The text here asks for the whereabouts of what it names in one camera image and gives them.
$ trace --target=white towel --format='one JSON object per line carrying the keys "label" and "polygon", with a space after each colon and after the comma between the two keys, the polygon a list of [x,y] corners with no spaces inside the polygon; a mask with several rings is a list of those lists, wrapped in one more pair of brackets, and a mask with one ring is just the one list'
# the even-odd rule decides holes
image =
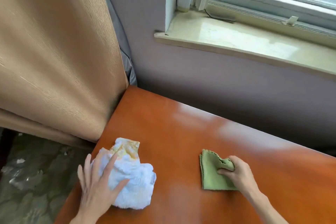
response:
{"label": "white towel", "polygon": [[121,190],[114,206],[120,208],[143,209],[151,203],[156,174],[151,164],[140,164],[138,148],[140,142],[125,138],[117,138],[115,145],[105,154],[100,163],[99,175],[113,154],[118,154],[114,168],[108,178],[110,189],[123,179],[130,179],[128,184]]}

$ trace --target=window sill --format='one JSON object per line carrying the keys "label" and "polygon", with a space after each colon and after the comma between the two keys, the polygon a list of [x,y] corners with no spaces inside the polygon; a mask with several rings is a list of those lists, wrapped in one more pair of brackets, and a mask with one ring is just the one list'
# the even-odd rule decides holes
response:
{"label": "window sill", "polygon": [[177,13],[167,32],[154,37],[163,44],[294,67],[336,81],[336,50],[201,12]]}

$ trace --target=floor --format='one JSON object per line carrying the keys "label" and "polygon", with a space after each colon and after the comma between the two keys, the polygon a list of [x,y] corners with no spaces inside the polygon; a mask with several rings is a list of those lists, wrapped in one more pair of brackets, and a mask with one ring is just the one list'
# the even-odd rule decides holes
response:
{"label": "floor", "polygon": [[16,134],[1,170],[0,224],[53,223],[90,152]]}

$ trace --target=wooden table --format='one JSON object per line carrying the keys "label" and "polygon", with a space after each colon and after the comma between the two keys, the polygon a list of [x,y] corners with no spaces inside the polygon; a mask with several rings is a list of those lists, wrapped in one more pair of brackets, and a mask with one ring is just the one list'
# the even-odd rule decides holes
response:
{"label": "wooden table", "polygon": [[[336,223],[336,158],[129,86],[92,156],[117,137],[140,142],[142,163],[157,174],[144,210],[111,207],[98,223],[261,223],[238,191],[201,189],[199,154],[237,155],[260,190],[290,224]],[[55,223],[69,223],[81,197],[77,184]]]}

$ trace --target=left hand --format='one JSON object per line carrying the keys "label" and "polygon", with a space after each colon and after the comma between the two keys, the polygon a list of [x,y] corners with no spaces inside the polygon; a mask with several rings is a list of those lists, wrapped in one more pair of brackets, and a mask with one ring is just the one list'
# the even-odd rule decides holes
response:
{"label": "left hand", "polygon": [[107,212],[115,202],[118,194],[129,182],[128,179],[122,180],[113,190],[110,190],[107,182],[114,167],[117,154],[114,154],[106,165],[103,175],[99,177],[99,166],[101,158],[107,151],[100,151],[90,167],[91,154],[85,160],[84,169],[78,166],[78,178],[82,187],[82,199],[77,216],[71,224],[94,224],[100,216]]}

